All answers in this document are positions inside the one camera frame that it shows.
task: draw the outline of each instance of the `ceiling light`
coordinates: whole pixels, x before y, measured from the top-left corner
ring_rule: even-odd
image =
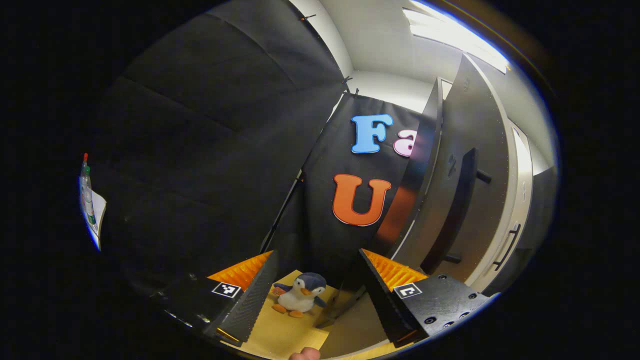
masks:
[[[506,74],[509,62],[487,41],[445,14],[418,1],[412,1],[412,3],[426,12],[403,9],[404,16],[409,20],[409,28],[414,35],[453,46],[482,59]]]

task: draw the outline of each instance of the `fingertip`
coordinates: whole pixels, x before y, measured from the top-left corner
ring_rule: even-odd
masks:
[[[289,360],[309,360],[309,359],[303,354],[294,352],[293,354],[291,354],[291,356],[289,356]]]
[[[301,353],[308,358],[308,360],[320,360],[320,351],[316,348],[305,347]]]

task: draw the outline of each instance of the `yellow floor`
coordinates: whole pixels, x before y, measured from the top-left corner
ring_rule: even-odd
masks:
[[[300,274],[302,273],[296,270],[277,282],[287,285],[293,284],[293,280]],[[320,298],[328,302],[337,291],[335,288],[327,286]],[[329,331],[331,331],[331,326],[323,329],[314,327],[323,308],[314,306],[313,309],[305,313],[303,318],[293,318],[271,308],[276,304],[276,300],[277,296],[269,292],[264,305],[262,305],[262,310],[260,310],[260,315],[253,326],[249,341],[243,343],[242,347],[235,347],[228,343],[224,344],[243,352],[272,360],[288,360],[291,354],[300,352],[304,347],[321,348]],[[397,349],[393,344],[386,343],[341,359],[365,360],[388,354],[395,350]]]

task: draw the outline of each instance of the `black fabric backdrop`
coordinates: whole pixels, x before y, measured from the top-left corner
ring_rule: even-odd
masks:
[[[394,123],[380,151],[354,154],[356,127],[351,118],[357,115],[389,114]],[[339,287],[344,272],[376,234],[394,199],[409,158],[398,155],[393,144],[400,130],[417,130],[423,114],[389,102],[364,96],[344,94],[331,119],[323,129],[302,167],[304,182],[298,183],[271,240],[270,248],[280,253],[280,275],[293,270],[322,274],[329,285]],[[348,225],[333,214],[336,184],[333,177],[349,174],[362,179],[356,189],[353,210],[366,213],[371,204],[369,180],[391,183],[387,190],[382,216],[373,225]]]
[[[90,154],[103,251],[139,291],[255,256],[342,74],[288,1],[233,1],[172,31],[107,92]]]

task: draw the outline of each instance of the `penguin plush toy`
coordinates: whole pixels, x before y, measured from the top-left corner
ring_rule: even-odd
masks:
[[[279,295],[273,308],[279,313],[290,311],[289,316],[301,318],[314,305],[325,307],[318,295],[326,289],[326,280],[320,274],[305,272],[293,280],[293,286],[275,283],[273,293]]]

